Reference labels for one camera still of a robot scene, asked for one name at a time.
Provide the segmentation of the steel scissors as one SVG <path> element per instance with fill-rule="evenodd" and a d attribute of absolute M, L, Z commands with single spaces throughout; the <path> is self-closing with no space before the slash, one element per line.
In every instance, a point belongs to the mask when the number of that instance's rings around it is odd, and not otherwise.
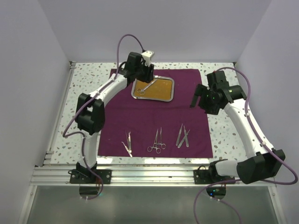
<path fill-rule="evenodd" d="M 149 83 L 147 86 L 145 86 L 143 89 L 138 88 L 137 93 L 139 93 L 141 96 L 145 95 L 145 91 L 151 87 L 157 80 L 153 80 L 151 83 Z"/>

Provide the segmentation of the steel tray yellow liner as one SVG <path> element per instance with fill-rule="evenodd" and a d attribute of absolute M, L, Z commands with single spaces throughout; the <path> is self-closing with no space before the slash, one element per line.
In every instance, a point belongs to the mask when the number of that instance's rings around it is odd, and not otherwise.
<path fill-rule="evenodd" d="M 174 97 L 175 82 L 170 77 L 154 76 L 153 80 L 157 80 L 151 87 L 145 91 L 145 95 L 141 96 L 137 93 L 137 89 L 143 89 L 149 83 L 135 80 L 131 90 L 131 96 L 135 99 L 155 100 L 170 102 Z"/>

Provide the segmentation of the steel scalpel handle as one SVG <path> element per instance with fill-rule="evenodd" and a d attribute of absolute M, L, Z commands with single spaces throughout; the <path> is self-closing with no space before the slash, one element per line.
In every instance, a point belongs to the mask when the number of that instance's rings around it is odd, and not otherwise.
<path fill-rule="evenodd" d="M 181 127 L 180 127 L 179 132 L 178 132 L 178 137 L 177 137 L 177 140 L 176 140 L 176 146 L 178 146 L 178 144 L 179 144 L 180 136 L 181 136 L 181 133 L 182 133 L 182 128 L 183 128 L 183 124 L 181 124 Z"/>
<path fill-rule="evenodd" d="M 182 139 L 182 140 L 180 141 L 180 143 L 178 144 L 178 148 L 181 148 L 181 146 L 183 145 L 184 141 L 185 141 L 185 139 L 184 139 L 184 137 L 183 137 L 183 139 Z"/>
<path fill-rule="evenodd" d="M 188 140 L 188 134 L 189 134 L 189 131 L 186 131 L 186 128 L 184 126 L 184 139 L 185 139 L 185 144 L 186 144 L 186 147 L 189 147 L 189 140 Z"/>

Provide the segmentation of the purple cloth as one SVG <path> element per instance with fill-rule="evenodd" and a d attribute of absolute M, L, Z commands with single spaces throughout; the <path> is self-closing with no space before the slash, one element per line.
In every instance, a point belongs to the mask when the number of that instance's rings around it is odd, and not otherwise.
<path fill-rule="evenodd" d="M 132 155 L 134 157 L 167 158 L 212 158 L 212 144 L 207 115 L 199 107 L 190 108 L 201 75 L 197 69 L 154 70 L 157 76 L 170 77 L 175 82 L 174 97 L 170 102 L 135 99 L 132 86 L 120 91 L 105 107 L 106 121 L 100 134 L 100 156 L 128 156 L 122 142 L 126 142 L 126 131 L 131 132 Z M 189 131 L 189 147 L 185 142 L 178 148 L 176 140 L 183 124 L 180 141 L 184 137 L 184 126 Z M 157 129 L 162 128 L 162 141 L 166 149 L 160 154 L 148 152 Z"/>

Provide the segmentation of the steel tweezers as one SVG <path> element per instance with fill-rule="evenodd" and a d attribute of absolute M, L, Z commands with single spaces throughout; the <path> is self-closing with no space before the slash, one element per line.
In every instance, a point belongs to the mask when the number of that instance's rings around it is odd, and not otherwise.
<path fill-rule="evenodd" d="M 128 132 L 128 134 L 129 134 L 129 146 L 130 146 L 130 152 L 132 153 L 131 136 L 130 136 L 131 132 Z"/>
<path fill-rule="evenodd" d="M 128 150 L 130 150 L 130 146 L 129 146 L 129 134 L 128 134 L 128 131 L 126 131 L 126 138 L 127 138 L 127 147 L 128 147 Z"/>
<path fill-rule="evenodd" d="M 127 153 L 129 154 L 129 156 L 132 158 L 133 156 L 132 156 L 132 154 L 131 154 L 129 148 L 125 145 L 124 142 L 122 142 L 122 144 L 123 144 L 123 146 L 125 147 L 125 149 L 126 149 Z"/>

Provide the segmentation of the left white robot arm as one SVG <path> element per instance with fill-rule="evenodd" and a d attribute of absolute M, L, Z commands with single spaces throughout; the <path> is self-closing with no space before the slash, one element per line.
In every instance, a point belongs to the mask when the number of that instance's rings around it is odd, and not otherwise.
<path fill-rule="evenodd" d="M 144 50 L 142 53 L 131 52 L 125 62 L 101 87 L 89 94 L 80 94 L 73 121 L 77 123 L 82 135 L 81 159 L 76 168 L 70 171 L 71 183 L 100 183 L 97 171 L 97 139 L 105 121 L 105 107 L 120 91 L 135 80 L 145 83 L 153 81 L 154 65 L 151 60 L 154 52 Z"/>

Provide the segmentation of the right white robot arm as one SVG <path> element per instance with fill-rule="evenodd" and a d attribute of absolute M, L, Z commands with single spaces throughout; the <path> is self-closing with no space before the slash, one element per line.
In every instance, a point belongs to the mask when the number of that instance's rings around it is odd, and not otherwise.
<path fill-rule="evenodd" d="M 246 160 L 211 162 L 205 176 L 213 183 L 239 177 L 245 184 L 274 177 L 285 160 L 283 150 L 276 150 L 245 106 L 247 96 L 239 85 L 229 85 L 225 72 L 207 75 L 208 85 L 198 84 L 190 107 L 198 105 L 206 114 L 217 115 L 223 109 L 232 120 L 245 149 Z"/>

